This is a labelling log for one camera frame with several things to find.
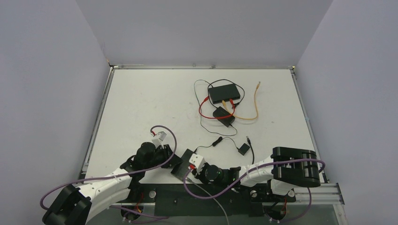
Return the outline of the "black Mercury switch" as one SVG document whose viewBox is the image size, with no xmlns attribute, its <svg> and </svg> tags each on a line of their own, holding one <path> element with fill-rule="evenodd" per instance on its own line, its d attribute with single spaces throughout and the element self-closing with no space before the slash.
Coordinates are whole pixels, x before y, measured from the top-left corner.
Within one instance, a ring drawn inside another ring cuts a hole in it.
<svg viewBox="0 0 398 225">
<path fill-rule="evenodd" d="M 213 104 L 218 104 L 222 101 L 229 101 L 230 99 L 237 100 L 241 98 L 235 84 L 209 87 L 208 94 Z"/>
</svg>

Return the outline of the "small black wall plug adapter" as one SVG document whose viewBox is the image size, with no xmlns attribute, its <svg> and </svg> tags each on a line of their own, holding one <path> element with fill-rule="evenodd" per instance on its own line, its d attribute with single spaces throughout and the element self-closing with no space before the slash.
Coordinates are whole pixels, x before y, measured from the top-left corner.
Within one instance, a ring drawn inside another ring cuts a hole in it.
<svg viewBox="0 0 398 225">
<path fill-rule="evenodd" d="M 247 143 L 243 143 L 241 147 L 238 148 L 238 153 L 244 156 L 247 151 L 250 149 L 250 146 Z"/>
</svg>

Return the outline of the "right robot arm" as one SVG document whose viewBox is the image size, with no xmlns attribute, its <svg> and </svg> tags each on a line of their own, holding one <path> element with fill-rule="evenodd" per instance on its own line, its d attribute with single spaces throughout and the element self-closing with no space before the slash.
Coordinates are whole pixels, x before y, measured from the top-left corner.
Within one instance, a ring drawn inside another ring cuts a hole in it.
<svg viewBox="0 0 398 225">
<path fill-rule="evenodd" d="M 188 174 L 191 173 L 203 184 L 224 188 L 213 198 L 233 188 L 240 190 L 265 183 L 265 195 L 270 200 L 287 195 L 295 187 L 319 187 L 320 173 L 326 166 L 325 162 L 317 158 L 315 151 L 289 147 L 274 147 L 268 158 L 230 169 L 210 165 L 203 156 L 196 153 L 190 157 L 189 163 Z"/>
</svg>

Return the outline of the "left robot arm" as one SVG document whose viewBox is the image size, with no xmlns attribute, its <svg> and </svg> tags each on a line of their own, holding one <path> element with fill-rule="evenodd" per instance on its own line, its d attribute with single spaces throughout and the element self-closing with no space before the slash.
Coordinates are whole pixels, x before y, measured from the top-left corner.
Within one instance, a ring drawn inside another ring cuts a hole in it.
<svg viewBox="0 0 398 225">
<path fill-rule="evenodd" d="M 182 159 L 168 144 L 144 142 L 135 155 L 129 157 L 104 180 L 91 180 L 75 187 L 65 186 L 42 221 L 46 225 L 85 225 L 94 216 L 122 200 L 133 202 L 139 198 L 139 181 L 150 168 L 173 168 Z"/>
</svg>

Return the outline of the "ribbed black network switch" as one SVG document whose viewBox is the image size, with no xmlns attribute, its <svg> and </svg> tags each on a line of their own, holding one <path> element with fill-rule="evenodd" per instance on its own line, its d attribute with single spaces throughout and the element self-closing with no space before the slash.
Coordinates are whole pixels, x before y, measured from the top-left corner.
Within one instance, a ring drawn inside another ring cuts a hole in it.
<svg viewBox="0 0 398 225">
<path fill-rule="evenodd" d="M 172 171 L 170 172 L 172 176 L 177 178 L 180 181 L 183 181 L 184 175 L 189 171 L 190 169 L 190 158 L 193 154 L 193 151 L 190 149 L 186 149 L 183 155 L 181 156 L 181 163 L 176 165 Z"/>
</svg>

